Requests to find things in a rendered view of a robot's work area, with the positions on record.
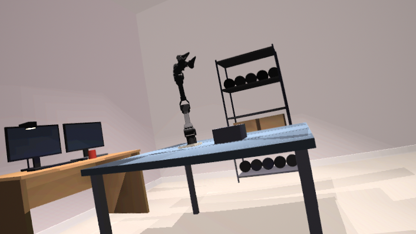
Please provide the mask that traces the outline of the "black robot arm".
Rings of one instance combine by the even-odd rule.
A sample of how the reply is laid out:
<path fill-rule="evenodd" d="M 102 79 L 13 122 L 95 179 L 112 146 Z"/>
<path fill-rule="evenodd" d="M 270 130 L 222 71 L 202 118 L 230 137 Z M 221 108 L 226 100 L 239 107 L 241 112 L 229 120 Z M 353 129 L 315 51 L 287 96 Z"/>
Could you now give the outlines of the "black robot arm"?
<path fill-rule="evenodd" d="M 183 130 L 184 131 L 184 136 L 186 137 L 187 145 L 190 145 L 190 144 L 193 144 L 193 143 L 194 144 L 197 143 L 197 140 L 196 140 L 196 137 L 195 137 L 195 135 L 197 135 L 197 134 L 196 134 L 196 129 L 193 127 L 192 123 L 190 123 L 190 117 L 189 117 L 190 104 L 189 104 L 189 101 L 186 99 L 186 96 L 185 96 L 185 93 L 184 93 L 184 88 L 183 88 L 184 75 L 183 75 L 182 71 L 177 68 L 177 64 L 179 64 L 179 63 L 180 62 L 178 61 L 178 63 L 175 63 L 173 65 L 173 76 L 174 76 L 174 81 L 176 82 L 176 84 L 179 87 L 181 101 L 186 100 L 188 102 L 188 104 L 181 105 L 181 101 L 180 101 L 180 110 L 184 114 L 184 119 L 185 119 L 184 130 Z M 182 75 L 181 75 L 181 73 L 182 73 Z M 193 134 L 193 135 L 191 135 L 191 134 Z M 189 136 L 189 135 L 191 135 L 191 136 Z"/>

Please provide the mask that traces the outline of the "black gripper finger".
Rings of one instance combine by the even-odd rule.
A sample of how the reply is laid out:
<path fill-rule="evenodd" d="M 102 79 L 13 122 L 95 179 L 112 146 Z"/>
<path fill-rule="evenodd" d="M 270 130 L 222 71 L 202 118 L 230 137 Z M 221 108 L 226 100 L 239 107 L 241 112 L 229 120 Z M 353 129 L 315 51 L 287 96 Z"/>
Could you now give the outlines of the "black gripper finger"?
<path fill-rule="evenodd" d="M 187 58 L 187 56 L 189 55 L 189 52 L 187 53 L 187 54 L 184 54 L 184 55 L 179 55 L 180 56 L 180 58 L 182 58 L 183 60 L 185 60 L 186 58 Z"/>
<path fill-rule="evenodd" d="M 193 65 L 194 66 L 194 61 L 195 61 L 195 59 L 196 59 L 196 56 L 194 56 L 191 60 L 189 60 L 189 62 L 191 63 L 191 65 Z"/>

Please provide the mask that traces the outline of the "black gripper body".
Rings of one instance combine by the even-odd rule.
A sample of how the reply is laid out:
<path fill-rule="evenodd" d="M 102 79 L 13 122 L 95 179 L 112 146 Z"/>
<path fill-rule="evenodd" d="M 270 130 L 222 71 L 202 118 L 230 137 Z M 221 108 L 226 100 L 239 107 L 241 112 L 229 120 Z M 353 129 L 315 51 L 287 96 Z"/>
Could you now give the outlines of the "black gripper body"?
<path fill-rule="evenodd" d="M 194 68 L 193 65 L 191 65 L 191 63 L 188 61 L 183 60 L 182 58 L 180 58 L 180 56 L 177 56 L 176 59 L 180 62 L 179 64 L 177 64 L 177 68 L 181 71 L 184 70 L 185 67 L 190 67 L 190 68 Z"/>

